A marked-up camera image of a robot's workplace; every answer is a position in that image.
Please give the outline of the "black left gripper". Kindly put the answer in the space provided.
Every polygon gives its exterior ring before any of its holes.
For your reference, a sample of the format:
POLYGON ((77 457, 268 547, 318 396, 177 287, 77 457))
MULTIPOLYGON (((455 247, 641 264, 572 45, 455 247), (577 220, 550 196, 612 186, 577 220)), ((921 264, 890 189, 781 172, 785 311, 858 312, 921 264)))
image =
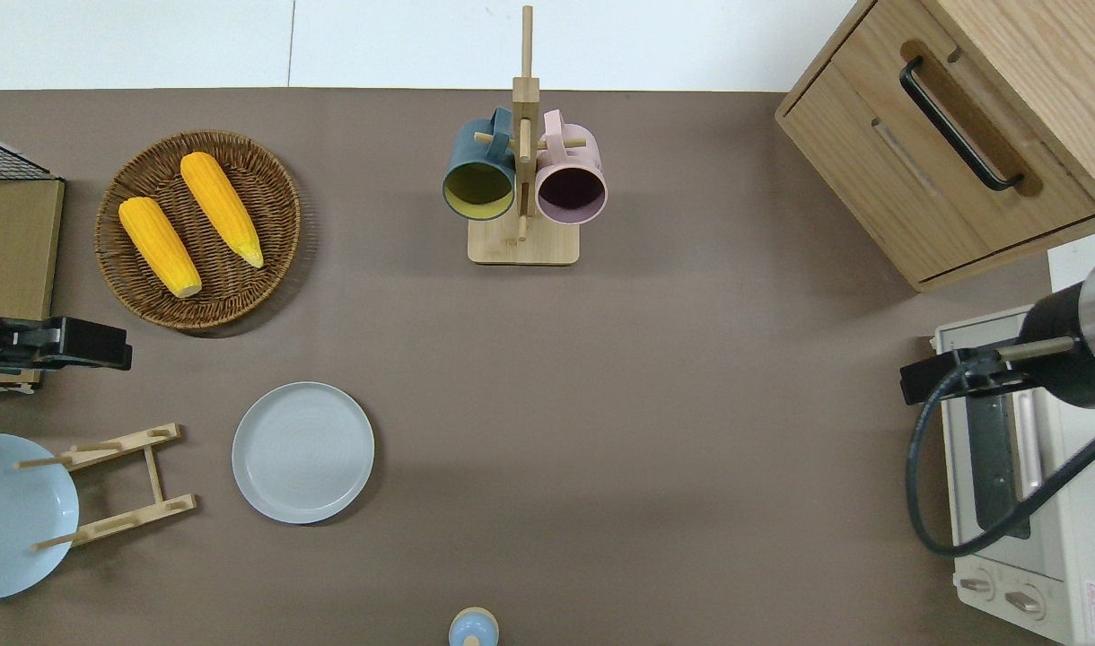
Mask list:
POLYGON ((92 320, 48 318, 43 320, 3 319, 0 328, 0 373, 22 371, 60 371, 64 364, 46 356, 48 346, 59 344, 65 362, 85 367, 129 371, 132 345, 127 331, 104 326, 92 320))

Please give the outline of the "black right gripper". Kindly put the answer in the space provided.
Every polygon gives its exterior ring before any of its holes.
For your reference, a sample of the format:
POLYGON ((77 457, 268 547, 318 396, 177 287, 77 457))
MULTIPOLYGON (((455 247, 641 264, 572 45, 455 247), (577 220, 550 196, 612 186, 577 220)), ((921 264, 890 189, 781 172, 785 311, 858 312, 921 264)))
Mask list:
POLYGON ((1038 388, 1038 381, 999 354, 1000 347, 959 348, 958 356, 932 356, 901 368, 904 404, 924 404, 959 364, 975 362, 958 380, 958 397, 996 397, 1038 388))

